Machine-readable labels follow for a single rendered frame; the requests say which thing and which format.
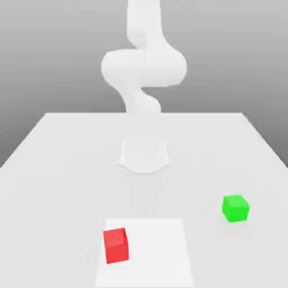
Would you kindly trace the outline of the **small green cube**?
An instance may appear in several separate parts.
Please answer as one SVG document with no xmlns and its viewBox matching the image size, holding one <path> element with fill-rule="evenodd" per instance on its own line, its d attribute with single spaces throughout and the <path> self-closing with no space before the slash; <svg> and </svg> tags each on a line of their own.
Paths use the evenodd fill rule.
<svg viewBox="0 0 288 288">
<path fill-rule="evenodd" d="M 250 206 L 242 195 L 228 195 L 223 198 L 222 213 L 230 223 L 246 221 Z"/>
</svg>

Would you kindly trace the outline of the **small red cube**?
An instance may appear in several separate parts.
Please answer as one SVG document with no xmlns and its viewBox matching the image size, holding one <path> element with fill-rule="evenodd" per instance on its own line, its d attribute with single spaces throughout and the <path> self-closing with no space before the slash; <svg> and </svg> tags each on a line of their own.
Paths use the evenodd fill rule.
<svg viewBox="0 0 288 288">
<path fill-rule="evenodd" d="M 103 240 L 107 264 L 129 260 L 129 243 L 124 227 L 104 231 Z"/>
</svg>

